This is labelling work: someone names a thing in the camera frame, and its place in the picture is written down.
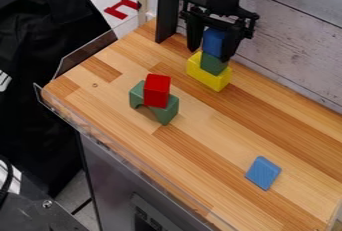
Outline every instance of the floor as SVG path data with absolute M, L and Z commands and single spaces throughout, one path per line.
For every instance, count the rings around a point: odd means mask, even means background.
M 138 26 L 137 12 L 128 7 L 122 6 L 118 10 L 128 14 L 125 20 L 120 20 L 104 12 L 104 9 L 111 7 L 120 0 L 92 0 L 95 6 L 101 11 L 108 24 L 114 28 L 117 36 L 121 38 Z M 59 202 L 68 212 L 73 214 L 89 231 L 98 231 L 93 203 L 90 199 L 90 192 L 86 182 L 85 173 L 80 171 L 68 186 L 58 195 Z
M 56 201 L 81 222 L 89 231 L 98 231 L 85 173 L 80 171 L 57 196 Z

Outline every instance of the yellow block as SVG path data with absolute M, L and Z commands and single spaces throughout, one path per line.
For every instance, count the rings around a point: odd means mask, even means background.
M 201 83 L 207 85 L 214 91 L 220 92 L 224 87 L 226 87 L 232 77 L 233 70 L 231 67 L 227 67 L 218 76 L 208 73 L 207 71 L 201 69 L 201 59 L 202 52 L 199 51 L 192 57 L 190 57 L 186 64 L 186 73 L 200 81 Z

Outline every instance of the black cable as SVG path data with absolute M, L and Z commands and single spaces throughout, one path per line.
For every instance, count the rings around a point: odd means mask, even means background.
M 5 199 L 6 199 L 7 193 L 9 191 L 11 184 L 12 184 L 13 167 L 12 167 L 11 163 L 7 160 L 7 158 L 5 158 L 1 155 L 0 155 L 0 161 L 4 162 L 6 167 L 7 167 L 7 177 L 6 177 L 4 184 L 2 185 L 2 187 L 0 189 L 0 207 L 1 207 L 2 204 L 4 203 Z

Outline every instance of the cube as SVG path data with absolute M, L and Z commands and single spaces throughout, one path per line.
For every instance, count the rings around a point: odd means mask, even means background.
M 223 44 L 226 32 L 209 28 L 203 33 L 203 52 L 216 58 L 223 58 Z
M 171 78 L 164 75 L 147 75 L 144 85 L 144 105 L 166 108 L 169 101 Z
M 203 52 L 201 68 L 212 75 L 219 75 L 228 67 L 228 61 L 222 62 L 220 59 Z
M 263 156 L 258 156 L 246 174 L 246 178 L 267 191 L 278 177 L 281 168 L 267 160 Z

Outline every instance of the toy block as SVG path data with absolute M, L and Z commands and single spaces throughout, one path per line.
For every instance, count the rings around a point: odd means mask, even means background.
M 145 81 L 140 81 L 129 92 L 129 103 L 131 108 L 137 109 L 140 105 L 144 104 L 144 85 Z
M 129 101 L 132 108 L 137 109 L 139 106 L 144 105 L 144 85 L 145 81 L 140 81 L 129 92 Z M 166 108 L 148 107 L 157 117 L 157 120 L 162 125 L 168 125 L 171 120 L 178 114 L 179 111 L 179 99 L 170 95 Z
M 220 59 L 203 52 L 201 68 L 212 75 L 219 75 L 228 66 L 228 61 L 222 62 Z
M 281 168 L 263 156 L 258 156 L 246 174 L 246 178 L 267 191 L 278 177 Z
M 203 33 L 203 52 L 221 59 L 226 32 L 209 28 Z
M 202 52 L 190 57 L 186 64 L 186 73 L 214 91 L 220 92 L 229 84 L 233 70 L 228 66 L 218 76 L 212 75 L 201 68 L 201 58 Z
M 144 105 L 166 108 L 170 94 L 171 78 L 148 74 L 144 86 Z

